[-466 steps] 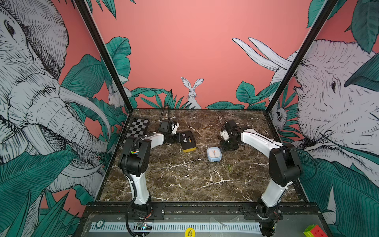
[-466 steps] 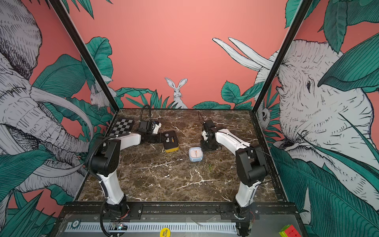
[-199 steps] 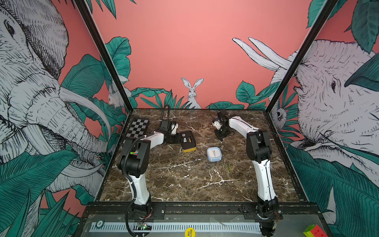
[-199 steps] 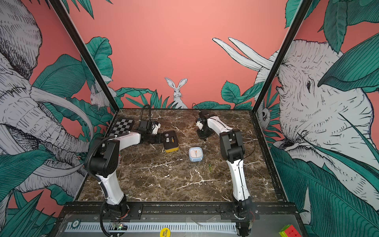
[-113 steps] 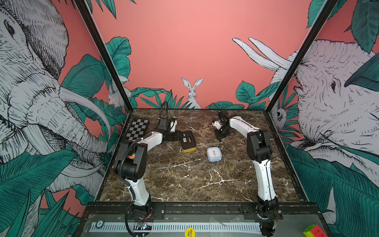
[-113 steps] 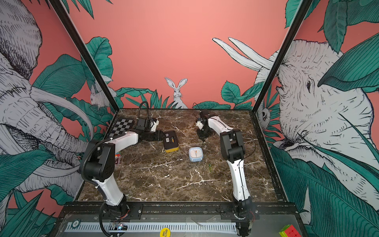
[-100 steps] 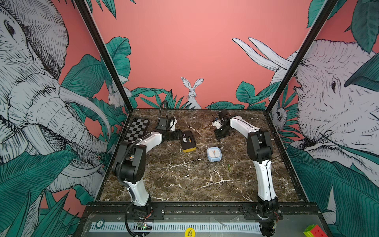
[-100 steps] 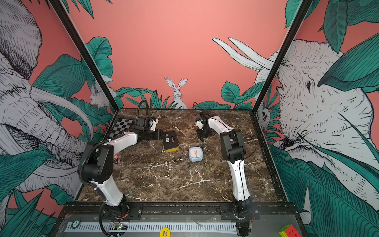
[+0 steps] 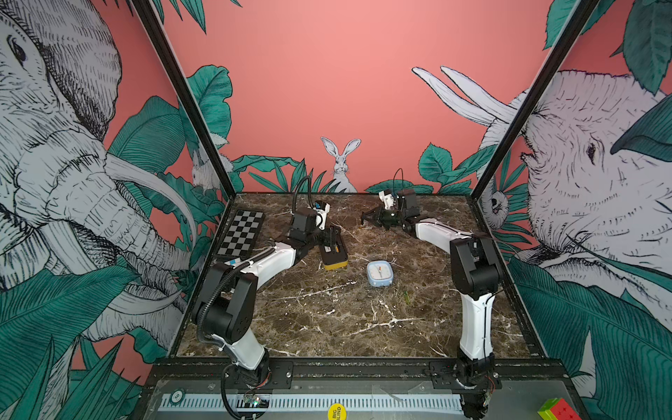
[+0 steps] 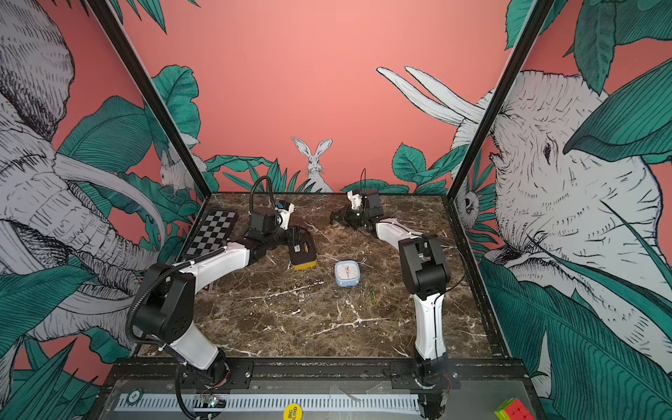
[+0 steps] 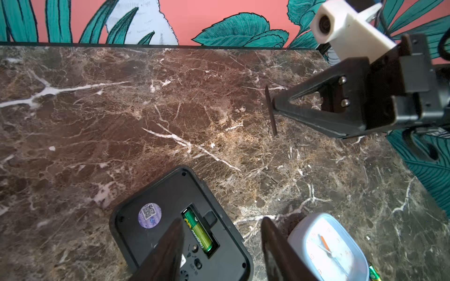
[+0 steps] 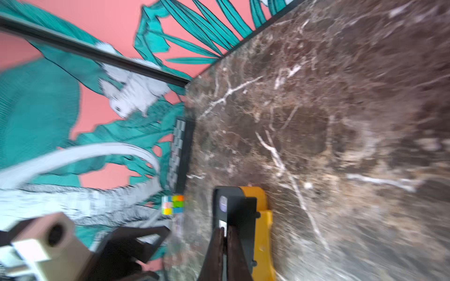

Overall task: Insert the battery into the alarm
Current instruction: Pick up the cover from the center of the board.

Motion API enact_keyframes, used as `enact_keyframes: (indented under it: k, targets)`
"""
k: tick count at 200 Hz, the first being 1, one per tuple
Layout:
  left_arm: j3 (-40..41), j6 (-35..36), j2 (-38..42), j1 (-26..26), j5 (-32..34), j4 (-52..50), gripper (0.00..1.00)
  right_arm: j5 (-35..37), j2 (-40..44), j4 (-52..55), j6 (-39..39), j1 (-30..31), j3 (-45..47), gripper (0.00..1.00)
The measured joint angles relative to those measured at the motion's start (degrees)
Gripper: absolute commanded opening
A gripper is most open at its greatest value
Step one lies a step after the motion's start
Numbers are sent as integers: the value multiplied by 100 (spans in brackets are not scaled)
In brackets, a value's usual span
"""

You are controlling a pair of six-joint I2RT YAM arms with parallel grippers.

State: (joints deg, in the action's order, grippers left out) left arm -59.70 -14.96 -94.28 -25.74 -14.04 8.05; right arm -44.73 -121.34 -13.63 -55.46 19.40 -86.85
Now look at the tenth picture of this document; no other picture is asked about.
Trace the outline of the yellow square alarm clock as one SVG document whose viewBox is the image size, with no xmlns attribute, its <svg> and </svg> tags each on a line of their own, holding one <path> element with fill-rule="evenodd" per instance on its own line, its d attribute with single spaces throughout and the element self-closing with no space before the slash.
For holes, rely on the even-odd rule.
<svg viewBox="0 0 672 420">
<path fill-rule="evenodd" d="M 318 257 L 312 234 L 303 227 L 293 226 L 288 227 L 287 235 L 292 269 L 303 271 L 316 267 Z"/>
</svg>

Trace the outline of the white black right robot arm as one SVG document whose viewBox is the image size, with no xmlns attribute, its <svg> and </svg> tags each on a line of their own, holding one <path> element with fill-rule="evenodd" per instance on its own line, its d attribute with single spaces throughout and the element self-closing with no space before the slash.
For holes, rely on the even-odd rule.
<svg viewBox="0 0 672 420">
<path fill-rule="evenodd" d="M 451 277 L 441 241 L 387 217 L 376 189 L 346 194 L 349 204 L 331 213 L 330 222 L 365 229 L 393 246 L 401 263 L 402 281 L 413 298 L 416 313 L 413 375 L 423 390 L 456 390 L 460 379 L 446 353 L 443 303 Z"/>
</svg>

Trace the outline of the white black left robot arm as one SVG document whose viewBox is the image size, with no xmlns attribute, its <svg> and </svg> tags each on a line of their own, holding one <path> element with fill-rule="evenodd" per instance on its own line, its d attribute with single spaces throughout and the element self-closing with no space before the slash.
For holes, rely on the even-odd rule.
<svg viewBox="0 0 672 420">
<path fill-rule="evenodd" d="M 185 262 L 153 264 L 129 308 L 127 338 L 163 348 L 187 374 L 209 387 L 224 385 L 230 376 L 226 355 L 194 324 L 195 295 L 284 244 L 293 211 L 288 201 L 279 201 L 273 209 L 251 210 L 242 238 Z"/>
</svg>

